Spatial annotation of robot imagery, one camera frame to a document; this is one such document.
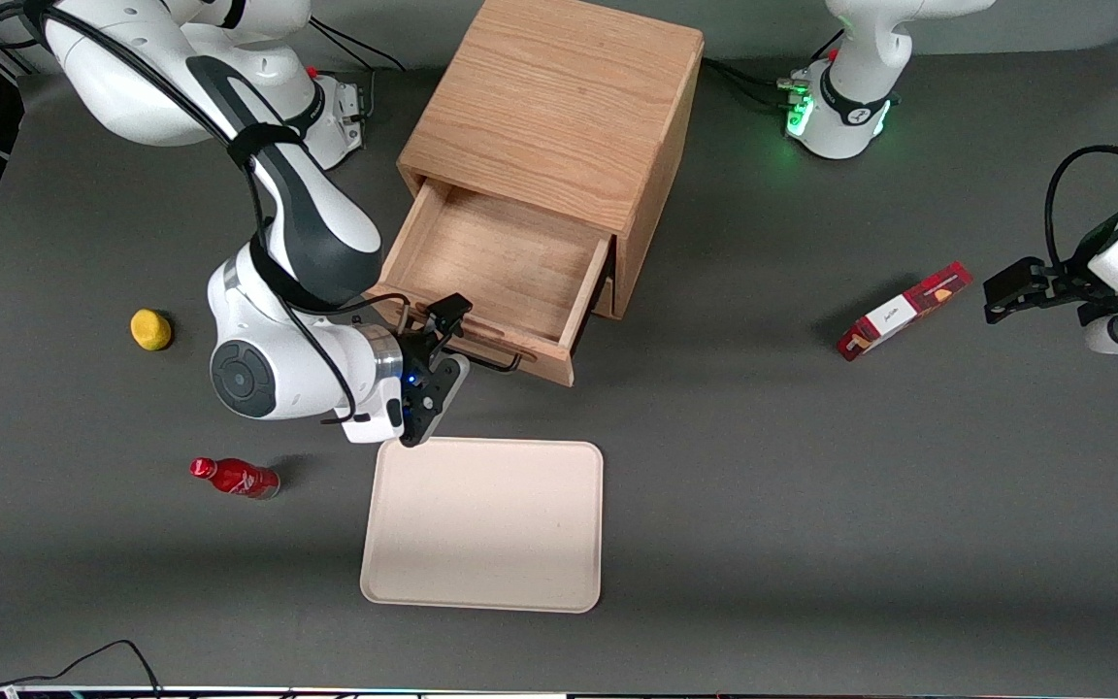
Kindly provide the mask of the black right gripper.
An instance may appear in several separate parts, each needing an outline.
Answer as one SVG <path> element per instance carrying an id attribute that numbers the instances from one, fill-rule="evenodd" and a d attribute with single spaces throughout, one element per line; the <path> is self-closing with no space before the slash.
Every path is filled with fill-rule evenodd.
<path id="1" fill-rule="evenodd" d="M 468 297 L 452 293 L 423 311 L 423 336 L 396 336 L 402 355 L 400 444 L 404 447 L 420 446 L 432 434 L 432 424 L 438 419 L 440 407 L 438 380 L 432 374 L 432 352 L 438 340 L 463 336 L 463 321 L 471 310 Z"/>

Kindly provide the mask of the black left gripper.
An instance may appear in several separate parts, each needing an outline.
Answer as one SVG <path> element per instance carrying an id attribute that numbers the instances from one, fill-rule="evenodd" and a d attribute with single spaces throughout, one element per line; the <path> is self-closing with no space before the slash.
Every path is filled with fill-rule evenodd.
<path id="1" fill-rule="evenodd" d="M 1042 258 L 1032 256 L 1020 258 L 985 280 L 984 300 L 984 317 L 989 324 L 1038 306 L 1041 301 L 1046 301 L 1046 305 L 1082 302 L 1078 306 L 1078 321 L 1082 327 L 1103 317 L 1118 315 L 1118 292 L 1097 289 L 1097 278 L 1091 276 L 1090 270 L 1046 270 Z"/>

